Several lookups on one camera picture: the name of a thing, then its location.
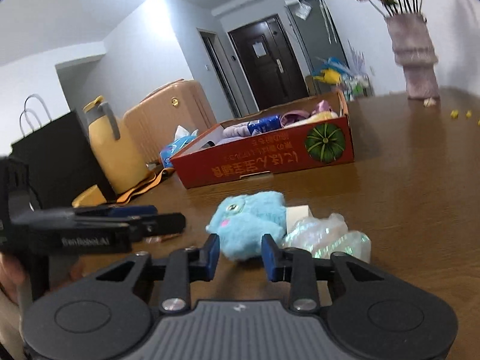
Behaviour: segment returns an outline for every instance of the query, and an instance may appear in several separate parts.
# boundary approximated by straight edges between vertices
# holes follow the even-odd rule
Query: iridescent plastic wrapper
[[[285,236],[282,247],[304,249],[315,258],[326,259],[333,252],[342,251],[366,263],[370,262],[370,239],[361,232],[349,232],[340,214],[331,214],[326,219],[307,217],[297,221]]]

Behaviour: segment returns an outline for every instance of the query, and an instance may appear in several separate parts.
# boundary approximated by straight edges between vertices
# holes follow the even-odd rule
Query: door handle
[[[277,65],[278,65],[278,68],[280,69],[280,73],[283,74],[284,70],[283,70],[282,62],[279,59],[277,59]]]

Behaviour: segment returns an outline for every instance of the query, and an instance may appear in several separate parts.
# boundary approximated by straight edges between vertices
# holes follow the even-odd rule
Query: yellow thermos
[[[114,191],[120,194],[144,180],[148,176],[147,166],[127,127],[115,117],[103,97],[88,103],[83,111],[90,145]]]

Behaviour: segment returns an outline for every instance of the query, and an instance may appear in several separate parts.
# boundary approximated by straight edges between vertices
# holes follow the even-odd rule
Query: green pumpkin image
[[[345,150],[345,136],[340,127],[322,123],[309,131],[305,147],[311,158],[329,164],[342,156]]]

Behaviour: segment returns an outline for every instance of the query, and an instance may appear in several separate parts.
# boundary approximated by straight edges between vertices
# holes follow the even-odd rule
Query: dark brown door
[[[278,16],[231,31],[258,107],[307,97],[307,87]]]

